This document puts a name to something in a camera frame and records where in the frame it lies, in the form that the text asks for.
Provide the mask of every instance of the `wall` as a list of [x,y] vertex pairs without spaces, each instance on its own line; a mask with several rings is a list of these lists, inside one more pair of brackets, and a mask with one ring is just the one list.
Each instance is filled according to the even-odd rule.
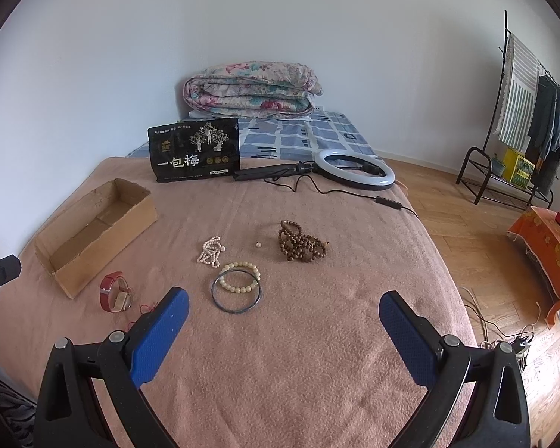
[[543,0],[24,0],[0,32],[0,257],[211,64],[306,63],[375,149],[457,169],[491,117],[504,9],[560,82]]

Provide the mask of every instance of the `silver screw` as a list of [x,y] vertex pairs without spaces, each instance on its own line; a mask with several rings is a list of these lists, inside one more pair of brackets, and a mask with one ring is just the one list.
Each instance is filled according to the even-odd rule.
[[512,345],[508,342],[500,342],[500,350],[502,352],[506,352],[507,354],[511,354],[513,352]]
[[456,335],[444,335],[444,343],[449,347],[458,347],[460,345],[460,340]]
[[57,349],[63,349],[68,345],[68,343],[69,343],[68,339],[65,339],[64,337],[62,337],[62,338],[56,340],[56,342],[54,343],[54,346]]
[[109,335],[108,338],[112,343],[122,342],[125,338],[125,333],[121,330],[115,330]]

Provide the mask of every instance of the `clothes rack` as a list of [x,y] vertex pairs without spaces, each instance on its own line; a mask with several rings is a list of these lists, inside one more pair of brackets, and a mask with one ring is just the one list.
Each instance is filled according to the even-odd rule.
[[[478,204],[479,201],[481,199],[486,199],[486,200],[491,200],[492,202],[497,202],[497,203],[501,203],[503,205],[507,205],[510,207],[514,207],[516,209],[520,209],[520,210],[524,210],[526,209],[528,206],[530,206],[532,204],[533,199],[538,199],[541,200],[543,202],[546,202],[546,204],[548,204],[548,209],[552,206],[552,203],[554,202],[554,193],[553,191],[550,190],[550,196],[546,197],[543,193],[541,193],[540,191],[537,190],[537,187],[535,185],[530,184],[529,186],[527,186],[526,188],[521,188],[515,184],[512,184],[506,180],[504,180],[502,177],[499,177],[498,175],[494,175],[492,170],[491,170],[491,157],[485,152],[485,149],[487,148],[487,143],[490,140],[490,136],[491,136],[491,131],[494,128],[494,120],[496,119],[496,113],[498,110],[498,103],[500,101],[500,94],[502,94],[502,83],[504,80],[504,68],[506,65],[506,48],[508,45],[508,35],[511,34],[511,31],[508,30],[508,13],[506,10],[504,10],[504,49],[502,50],[502,48],[500,48],[500,50],[502,51],[502,71],[500,72],[500,85],[498,86],[498,94],[496,97],[496,104],[494,105],[494,112],[491,115],[491,122],[490,122],[490,128],[487,130],[487,135],[485,135],[485,142],[483,143],[482,148],[478,148],[476,146],[472,146],[471,148],[469,148],[469,150],[466,153],[466,156],[464,157],[464,162],[462,167],[460,168],[460,173],[458,174],[458,177],[456,178],[456,183],[462,183],[465,187],[467,187],[467,189],[470,190],[470,192],[475,196],[475,200],[474,200],[474,204]],[[550,73],[550,71],[548,71],[548,69],[545,68],[545,66],[538,60],[539,65],[541,66],[542,70],[544,71],[544,73],[550,77],[550,79],[552,79],[552,81],[554,81],[554,83],[560,87],[560,85],[556,82],[556,80],[554,79],[554,77],[552,76],[552,74]],[[471,155],[473,154],[473,152],[479,153],[481,156],[483,156],[485,159],[487,159],[487,165],[483,165],[482,163],[477,162],[476,160],[471,159]],[[474,181],[470,181],[467,178],[463,178],[464,172],[466,170],[466,167],[468,164],[473,165],[483,176],[484,176],[484,180],[481,184],[476,183]],[[512,195],[510,193],[506,193],[503,190],[500,189],[494,189],[491,187],[488,187],[488,184],[490,182],[490,180],[496,180],[499,183],[505,184],[513,189],[516,189],[517,193],[521,192],[523,194],[526,194],[527,196],[529,196],[529,198],[527,200],[523,200],[522,198],[520,198],[518,195]],[[507,196],[509,198],[515,199],[517,202],[519,202],[519,204],[517,205],[516,203],[511,203],[511,202],[502,202],[501,200],[498,200],[496,197],[492,198],[492,197],[488,197],[488,196],[484,196],[485,191],[489,190],[491,192],[503,195],[503,196]]]

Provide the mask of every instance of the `black snack bag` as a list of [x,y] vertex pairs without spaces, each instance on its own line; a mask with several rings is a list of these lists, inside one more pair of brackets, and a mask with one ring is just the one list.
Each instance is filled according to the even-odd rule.
[[182,121],[149,128],[149,159],[158,182],[232,175],[240,170],[237,118]]

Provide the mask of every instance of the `open brown box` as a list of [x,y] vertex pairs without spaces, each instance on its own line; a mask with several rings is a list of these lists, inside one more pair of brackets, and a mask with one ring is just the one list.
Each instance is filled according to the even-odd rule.
[[48,222],[33,241],[35,254],[73,299],[157,218],[149,190],[115,178]]

